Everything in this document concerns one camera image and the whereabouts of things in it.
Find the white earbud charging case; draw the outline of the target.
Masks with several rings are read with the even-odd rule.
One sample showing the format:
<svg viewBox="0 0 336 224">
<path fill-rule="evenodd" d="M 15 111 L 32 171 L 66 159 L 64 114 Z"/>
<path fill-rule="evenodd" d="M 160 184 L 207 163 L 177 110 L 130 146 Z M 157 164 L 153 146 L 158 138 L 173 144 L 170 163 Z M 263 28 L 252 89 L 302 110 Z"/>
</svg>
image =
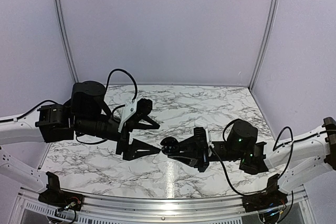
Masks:
<svg viewBox="0 0 336 224">
<path fill-rule="evenodd" d="M 196 120 L 194 122 L 194 127 L 202 127 L 204 129 L 206 129 L 208 127 L 208 124 L 205 121 L 202 120 Z"/>
</svg>

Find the black round charging case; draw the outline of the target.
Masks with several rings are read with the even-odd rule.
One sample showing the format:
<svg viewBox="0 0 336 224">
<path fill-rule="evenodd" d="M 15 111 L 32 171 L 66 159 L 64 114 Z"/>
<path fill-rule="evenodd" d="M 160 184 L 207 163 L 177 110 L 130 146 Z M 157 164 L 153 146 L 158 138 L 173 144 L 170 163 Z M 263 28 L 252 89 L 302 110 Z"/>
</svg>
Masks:
<svg viewBox="0 0 336 224">
<path fill-rule="evenodd" d="M 166 137 L 160 142 L 161 151 L 165 155 L 172 155 L 180 152 L 179 142 L 174 137 Z"/>
</svg>

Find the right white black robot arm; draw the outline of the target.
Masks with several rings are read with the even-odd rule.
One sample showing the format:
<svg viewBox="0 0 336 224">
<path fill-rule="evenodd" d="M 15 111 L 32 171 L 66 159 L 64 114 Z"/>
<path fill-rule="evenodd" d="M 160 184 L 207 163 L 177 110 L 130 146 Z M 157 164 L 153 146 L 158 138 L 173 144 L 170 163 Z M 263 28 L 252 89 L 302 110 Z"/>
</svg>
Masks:
<svg viewBox="0 0 336 224">
<path fill-rule="evenodd" d="M 166 137 L 161 141 L 162 152 L 171 159 L 204 172 L 211 162 L 239 162 L 239 169 L 250 175 L 265 173 L 284 166 L 283 171 L 260 195 L 260 203 L 271 207 L 280 199 L 280 192 L 290 193 L 296 187 L 335 169 L 335 120 L 327 117 L 323 124 L 305 134 L 275 143 L 258 142 L 258 130 L 249 122 L 235 119 L 222 141 L 212 141 L 207 128 L 196 127 L 191 137 L 178 141 Z"/>
</svg>

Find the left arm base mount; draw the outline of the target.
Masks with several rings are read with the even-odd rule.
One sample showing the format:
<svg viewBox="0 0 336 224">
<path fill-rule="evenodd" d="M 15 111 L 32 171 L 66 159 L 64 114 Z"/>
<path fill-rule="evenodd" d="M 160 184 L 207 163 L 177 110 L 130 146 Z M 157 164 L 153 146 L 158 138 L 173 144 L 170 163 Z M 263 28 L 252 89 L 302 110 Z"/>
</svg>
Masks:
<svg viewBox="0 0 336 224">
<path fill-rule="evenodd" d="M 47 172 L 46 189 L 39 193 L 38 201 L 60 208 L 61 210 L 71 209 L 80 211 L 83 203 L 83 195 L 64 191 L 60 188 L 57 175 Z"/>
</svg>

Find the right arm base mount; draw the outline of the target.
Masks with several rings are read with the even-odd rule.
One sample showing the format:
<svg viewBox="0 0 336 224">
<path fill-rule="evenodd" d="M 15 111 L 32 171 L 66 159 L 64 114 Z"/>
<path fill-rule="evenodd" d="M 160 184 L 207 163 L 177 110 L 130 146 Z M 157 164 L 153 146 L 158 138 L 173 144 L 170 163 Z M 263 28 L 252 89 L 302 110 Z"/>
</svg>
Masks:
<svg viewBox="0 0 336 224">
<path fill-rule="evenodd" d="M 277 207 L 288 202 L 288 194 L 279 190 L 278 177 L 279 174 L 275 174 L 268 178 L 267 187 L 262 192 L 243 196 L 242 204 L 246 212 Z"/>
</svg>

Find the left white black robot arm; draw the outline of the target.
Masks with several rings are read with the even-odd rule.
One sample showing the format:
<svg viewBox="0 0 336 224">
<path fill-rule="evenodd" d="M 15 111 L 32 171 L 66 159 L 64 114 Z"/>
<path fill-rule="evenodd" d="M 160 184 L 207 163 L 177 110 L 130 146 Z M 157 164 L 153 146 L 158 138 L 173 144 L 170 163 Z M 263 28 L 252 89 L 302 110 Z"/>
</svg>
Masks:
<svg viewBox="0 0 336 224">
<path fill-rule="evenodd" d="M 155 155 L 160 149 L 137 139 L 133 130 L 157 130 L 160 125 L 149 117 L 153 103 L 135 94 L 121 106 L 121 118 L 115 119 L 104 101 L 106 87 L 96 81 L 73 85 L 65 104 L 45 100 L 22 115 L 1 118 L 1 144 L 21 142 L 54 143 L 89 135 L 102 141 L 115 141 L 116 154 L 132 161 Z"/>
</svg>

